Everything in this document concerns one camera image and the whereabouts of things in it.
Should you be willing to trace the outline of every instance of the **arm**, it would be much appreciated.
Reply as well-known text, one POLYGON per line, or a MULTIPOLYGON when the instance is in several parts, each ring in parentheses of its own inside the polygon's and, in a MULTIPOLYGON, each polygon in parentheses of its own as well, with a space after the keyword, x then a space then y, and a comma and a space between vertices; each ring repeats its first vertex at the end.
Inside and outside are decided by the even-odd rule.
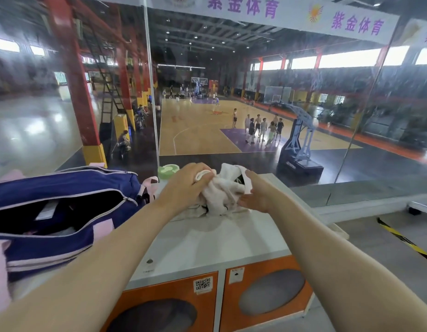
POLYGON ((0 332, 81 332, 103 326, 155 236, 182 210, 195 203, 213 173, 191 163, 178 171, 160 197, 98 241, 60 273, 14 302, 0 315, 0 332))
POLYGON ((394 274, 253 172, 244 207, 269 213, 337 331, 427 331, 427 305, 394 274))

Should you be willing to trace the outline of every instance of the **hand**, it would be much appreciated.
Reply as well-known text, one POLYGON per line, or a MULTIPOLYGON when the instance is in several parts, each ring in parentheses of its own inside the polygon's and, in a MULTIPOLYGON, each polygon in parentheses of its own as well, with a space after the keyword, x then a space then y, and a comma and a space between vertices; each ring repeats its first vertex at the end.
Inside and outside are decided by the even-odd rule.
POLYGON ((262 213, 268 213, 273 200, 272 194, 277 191, 276 187, 253 171, 247 170, 246 175, 252 181, 253 189, 251 189, 250 194, 244 194, 239 198, 238 205, 262 213))
POLYGON ((196 204, 201 191, 209 184, 215 174, 207 173, 195 182, 197 173, 211 170, 204 163, 189 163, 177 171, 161 191, 154 203, 159 203, 174 213, 174 216, 196 204))

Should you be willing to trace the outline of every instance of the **boy in black shirt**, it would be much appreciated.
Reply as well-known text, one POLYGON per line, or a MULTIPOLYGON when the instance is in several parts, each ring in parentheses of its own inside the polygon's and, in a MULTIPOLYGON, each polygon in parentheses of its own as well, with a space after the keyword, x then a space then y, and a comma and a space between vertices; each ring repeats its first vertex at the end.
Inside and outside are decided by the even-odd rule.
POLYGON ((279 140, 281 141, 281 131, 283 130, 283 127, 284 127, 283 119, 279 119, 279 122, 276 125, 275 141, 278 138, 278 135, 279 135, 279 140))
POLYGON ((250 119, 250 125, 249 125, 249 136, 246 139, 246 143, 254 144, 255 143, 255 122, 254 118, 250 119))

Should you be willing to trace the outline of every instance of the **crumpled white fabric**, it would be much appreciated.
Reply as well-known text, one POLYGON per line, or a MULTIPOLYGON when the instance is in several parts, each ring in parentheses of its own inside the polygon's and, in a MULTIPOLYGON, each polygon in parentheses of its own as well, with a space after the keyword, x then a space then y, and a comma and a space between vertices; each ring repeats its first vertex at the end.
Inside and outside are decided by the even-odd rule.
MULTIPOLYGON (((210 173, 210 170, 199 172, 195 177, 195 181, 199 181, 206 173, 210 173)), ((241 195, 249 194, 251 189, 252 182, 246 176, 245 167, 223 163, 221 165, 221 172, 216 174, 201 192, 197 204, 181 212, 172 221, 196 218, 203 215, 223 216, 247 210, 238 206, 237 202, 241 195), (235 182, 240 176, 243 176, 243 184, 235 182)))

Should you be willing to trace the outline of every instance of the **forearm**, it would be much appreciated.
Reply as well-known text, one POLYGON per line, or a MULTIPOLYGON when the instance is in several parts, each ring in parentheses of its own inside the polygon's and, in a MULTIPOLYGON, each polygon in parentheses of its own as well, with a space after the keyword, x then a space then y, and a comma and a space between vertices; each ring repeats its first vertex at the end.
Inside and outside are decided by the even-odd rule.
POLYGON ((427 305, 381 264, 278 190, 271 216, 340 331, 427 331, 427 305))
POLYGON ((97 331, 173 217, 152 203, 0 315, 0 331, 97 331))

